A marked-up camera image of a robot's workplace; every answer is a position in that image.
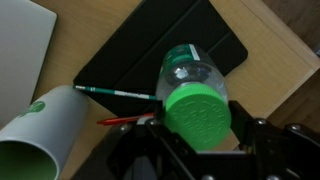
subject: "green cap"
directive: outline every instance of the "green cap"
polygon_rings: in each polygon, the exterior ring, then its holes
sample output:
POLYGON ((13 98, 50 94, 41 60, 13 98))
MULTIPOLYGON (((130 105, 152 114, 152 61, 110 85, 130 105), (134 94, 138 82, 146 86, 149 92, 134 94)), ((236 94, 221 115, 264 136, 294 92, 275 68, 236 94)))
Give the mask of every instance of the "green cap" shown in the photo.
POLYGON ((188 84, 168 97, 164 124, 195 150, 209 150, 229 133, 231 114, 221 95, 210 86, 188 84))

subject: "paper cup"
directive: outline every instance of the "paper cup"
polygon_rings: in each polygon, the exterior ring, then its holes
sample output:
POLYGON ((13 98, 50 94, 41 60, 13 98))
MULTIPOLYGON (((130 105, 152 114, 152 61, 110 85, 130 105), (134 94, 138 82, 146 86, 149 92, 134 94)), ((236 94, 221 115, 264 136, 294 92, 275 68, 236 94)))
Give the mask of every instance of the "paper cup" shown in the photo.
POLYGON ((58 179, 86 111, 86 96, 71 86, 36 100, 0 131, 0 179, 58 179))

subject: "bottle label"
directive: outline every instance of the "bottle label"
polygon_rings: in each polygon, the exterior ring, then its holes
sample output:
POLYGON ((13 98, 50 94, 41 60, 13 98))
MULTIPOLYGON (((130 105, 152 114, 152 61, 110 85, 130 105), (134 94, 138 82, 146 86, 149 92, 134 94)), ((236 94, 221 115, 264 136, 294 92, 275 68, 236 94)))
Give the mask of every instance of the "bottle label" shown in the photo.
POLYGON ((183 44, 171 49, 163 60, 160 74, 168 71, 181 62, 200 61, 198 52, 193 44, 183 44))

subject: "clear plastic bottle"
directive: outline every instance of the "clear plastic bottle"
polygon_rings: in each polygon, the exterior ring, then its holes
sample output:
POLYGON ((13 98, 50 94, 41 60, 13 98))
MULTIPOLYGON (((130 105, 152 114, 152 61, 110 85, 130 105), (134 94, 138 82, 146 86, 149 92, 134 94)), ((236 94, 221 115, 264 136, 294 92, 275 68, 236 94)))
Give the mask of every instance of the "clear plastic bottle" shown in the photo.
POLYGON ((173 48, 165 56, 156 96, 165 104, 173 90, 189 83, 207 84, 228 102, 224 78, 209 55, 192 44, 183 44, 173 48))
POLYGON ((166 54, 156 96, 166 108, 165 125, 196 150, 213 148, 229 132, 224 78, 199 47, 183 44, 166 54))

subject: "wooden desk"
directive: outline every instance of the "wooden desk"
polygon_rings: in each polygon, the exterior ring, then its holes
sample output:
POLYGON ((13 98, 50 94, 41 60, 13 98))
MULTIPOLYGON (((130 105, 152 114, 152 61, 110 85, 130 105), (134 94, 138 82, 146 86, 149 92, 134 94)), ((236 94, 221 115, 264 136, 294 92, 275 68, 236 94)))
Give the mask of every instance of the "wooden desk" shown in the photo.
MULTIPOLYGON (((73 78, 140 0, 34 0, 58 21, 35 98, 73 78)), ((227 77, 230 98, 253 116, 269 116, 319 68, 316 56, 260 0, 211 0, 249 51, 227 77)), ((114 116, 90 101, 88 118, 61 175, 70 179, 108 131, 96 120, 114 116)))

